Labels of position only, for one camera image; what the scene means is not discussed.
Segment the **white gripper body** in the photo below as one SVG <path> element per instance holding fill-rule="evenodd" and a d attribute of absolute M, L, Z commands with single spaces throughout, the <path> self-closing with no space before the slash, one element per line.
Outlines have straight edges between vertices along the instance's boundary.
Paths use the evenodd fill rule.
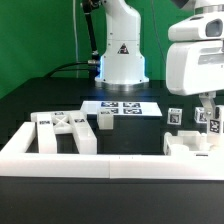
<path fill-rule="evenodd" d="M 223 42 L 172 44 L 167 53 L 166 86 L 172 94 L 182 96 L 223 90 Z"/>

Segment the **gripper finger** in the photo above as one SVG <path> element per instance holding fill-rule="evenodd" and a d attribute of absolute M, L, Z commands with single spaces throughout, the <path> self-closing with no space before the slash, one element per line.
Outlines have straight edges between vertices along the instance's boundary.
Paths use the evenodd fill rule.
<path fill-rule="evenodd" d="M 205 117 L 207 119 L 213 118 L 215 113 L 215 102 L 214 99 L 216 98 L 215 92 L 205 92 L 199 95 L 199 99 L 202 103 L 204 108 Z"/>

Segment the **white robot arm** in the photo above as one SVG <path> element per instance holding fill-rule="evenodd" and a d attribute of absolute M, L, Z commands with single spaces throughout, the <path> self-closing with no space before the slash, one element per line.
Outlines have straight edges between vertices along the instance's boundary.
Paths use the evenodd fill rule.
<path fill-rule="evenodd" d="M 194 15 L 172 25 L 166 59 L 166 86 L 176 95 L 198 94 L 205 116 L 216 118 L 215 92 L 224 89 L 224 0 L 172 0 Z M 104 0 L 107 44 L 100 59 L 99 87 L 129 90 L 145 85 L 140 53 L 139 13 L 124 0 Z"/>

